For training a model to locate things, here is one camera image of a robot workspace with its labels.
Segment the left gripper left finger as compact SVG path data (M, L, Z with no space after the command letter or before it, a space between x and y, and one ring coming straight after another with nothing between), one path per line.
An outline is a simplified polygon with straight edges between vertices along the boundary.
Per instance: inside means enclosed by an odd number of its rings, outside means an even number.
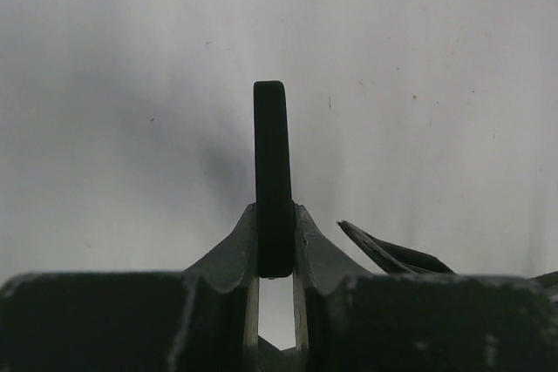
M257 370L259 276L255 205L184 272L182 371Z

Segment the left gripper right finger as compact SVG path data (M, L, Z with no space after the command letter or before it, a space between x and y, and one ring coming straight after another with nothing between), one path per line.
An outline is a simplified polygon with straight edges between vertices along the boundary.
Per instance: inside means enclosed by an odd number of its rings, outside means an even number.
M308 210L294 205L293 297L297 366L334 371L346 363L350 334L347 286L371 273L331 242Z

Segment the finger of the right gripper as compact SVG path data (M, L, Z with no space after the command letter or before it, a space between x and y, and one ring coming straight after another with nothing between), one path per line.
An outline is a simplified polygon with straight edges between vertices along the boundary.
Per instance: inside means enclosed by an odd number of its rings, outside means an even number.
M347 220L337 224L361 251L388 274L455 274L433 255L375 238Z

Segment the phone with black case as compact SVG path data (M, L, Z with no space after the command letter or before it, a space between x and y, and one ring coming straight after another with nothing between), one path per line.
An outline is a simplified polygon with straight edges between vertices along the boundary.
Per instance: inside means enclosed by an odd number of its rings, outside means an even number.
M296 211L282 82L255 82L254 131L258 274L267 279L284 278L294 268Z

